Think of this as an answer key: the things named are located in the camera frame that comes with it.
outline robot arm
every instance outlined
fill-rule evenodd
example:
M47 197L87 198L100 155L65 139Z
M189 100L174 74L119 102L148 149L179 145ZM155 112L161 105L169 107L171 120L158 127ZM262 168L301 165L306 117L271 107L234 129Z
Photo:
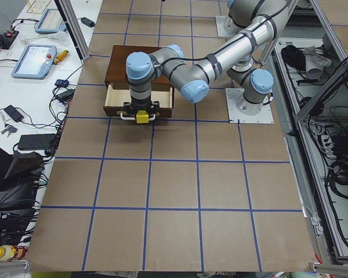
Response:
M146 110L154 113L151 81L166 76L183 97L191 103L201 101L209 91L208 84L225 71L236 81L245 78L252 66L252 53L263 43L275 39L284 29L291 0L228 0L229 17L243 28L220 48L189 67L176 45L152 53L132 53L126 61L126 75L132 102L130 115Z

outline wooden box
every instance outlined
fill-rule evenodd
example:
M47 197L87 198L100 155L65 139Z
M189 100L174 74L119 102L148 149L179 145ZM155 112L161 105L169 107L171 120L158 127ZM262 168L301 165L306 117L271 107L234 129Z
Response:
M126 81L125 62L132 52L155 52L160 47L148 46L122 46L115 45L112 50L110 64L108 65L104 82L107 86L106 103L104 111L107 116L119 116L124 102L130 102L129 85ZM174 87L164 76L152 82L152 101L159 101L160 109L157 117L171 118L174 107Z

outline white mounting plate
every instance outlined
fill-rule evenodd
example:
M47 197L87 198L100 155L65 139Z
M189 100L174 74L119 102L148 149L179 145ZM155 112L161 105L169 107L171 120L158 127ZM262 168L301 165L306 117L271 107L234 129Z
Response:
M243 89L226 88L228 116L230 123L268 123L273 124L273 116L269 104L264 105L262 110L255 116L245 115L236 107L236 99L242 95Z
M236 30L226 30L224 29L224 22L227 20L227 16L216 16L216 30L218 32L218 38L232 38L236 35Z

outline blue joint cap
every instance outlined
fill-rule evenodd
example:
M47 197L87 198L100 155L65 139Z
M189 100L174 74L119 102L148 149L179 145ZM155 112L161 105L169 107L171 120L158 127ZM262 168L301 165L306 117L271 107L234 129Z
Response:
M261 68L253 71L250 81L254 89L260 94L269 93L274 84L272 74L269 73L269 71Z
M227 1L227 7L230 8L233 4L234 0L228 0Z
M198 103L209 92L208 84L203 80L195 80L185 84L180 93L191 103Z
M133 52L126 59L126 74L131 79L145 78L152 67L150 56L144 52Z
M184 54L178 45L168 45L166 47L174 50L176 54L178 54L179 58L184 58Z

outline red and yellow bottle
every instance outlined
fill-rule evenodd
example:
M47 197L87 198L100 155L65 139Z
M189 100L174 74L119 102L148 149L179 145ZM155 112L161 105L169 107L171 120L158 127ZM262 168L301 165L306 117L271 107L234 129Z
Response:
M13 259L23 259L27 252L26 246L3 245L0 246L0 262Z

